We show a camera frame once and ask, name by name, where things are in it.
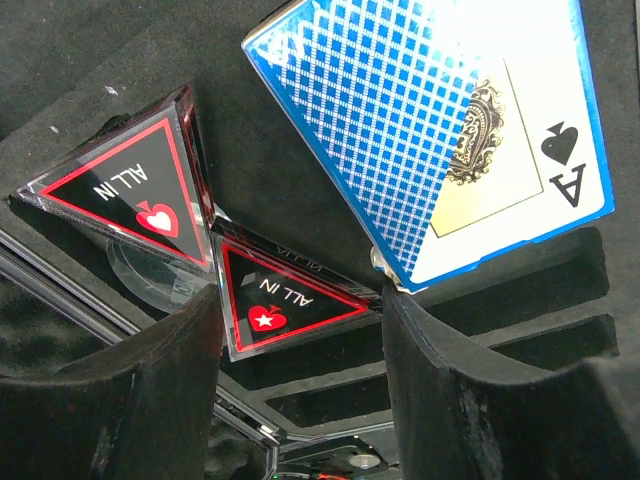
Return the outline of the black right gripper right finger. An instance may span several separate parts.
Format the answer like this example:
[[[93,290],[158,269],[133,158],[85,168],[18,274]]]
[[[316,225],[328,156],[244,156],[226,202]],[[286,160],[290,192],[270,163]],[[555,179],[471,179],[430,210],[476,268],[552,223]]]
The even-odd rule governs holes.
[[[635,479],[639,360],[556,372],[480,346],[392,284],[382,339],[406,479]]]

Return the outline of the blue playing card deck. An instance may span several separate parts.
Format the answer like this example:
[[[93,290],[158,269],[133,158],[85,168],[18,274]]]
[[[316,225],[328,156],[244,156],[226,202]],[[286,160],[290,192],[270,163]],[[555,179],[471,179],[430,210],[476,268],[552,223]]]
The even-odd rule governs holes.
[[[615,208],[576,1],[292,1],[242,48],[403,292]]]

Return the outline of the red triangle all-in button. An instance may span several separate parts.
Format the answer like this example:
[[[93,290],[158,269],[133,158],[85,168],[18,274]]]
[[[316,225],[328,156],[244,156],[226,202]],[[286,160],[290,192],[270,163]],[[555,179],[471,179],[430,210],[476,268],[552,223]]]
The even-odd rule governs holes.
[[[367,325],[381,295],[224,217],[210,232],[231,361]]]
[[[193,90],[183,85],[102,132],[15,195],[46,212],[206,273],[215,217]]]

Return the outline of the clear round dealer button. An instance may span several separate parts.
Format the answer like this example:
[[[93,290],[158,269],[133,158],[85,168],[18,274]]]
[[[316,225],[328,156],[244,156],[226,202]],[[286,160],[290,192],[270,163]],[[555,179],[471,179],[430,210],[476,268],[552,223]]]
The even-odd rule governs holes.
[[[151,252],[111,240],[106,247],[119,281],[144,303],[173,313],[188,303],[208,282]]]

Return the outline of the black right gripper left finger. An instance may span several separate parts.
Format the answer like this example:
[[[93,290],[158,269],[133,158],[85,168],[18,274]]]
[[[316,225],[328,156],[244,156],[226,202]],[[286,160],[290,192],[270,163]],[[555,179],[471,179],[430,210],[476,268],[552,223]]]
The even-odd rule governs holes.
[[[203,478],[222,336],[209,285],[52,374],[2,378],[2,478]]]

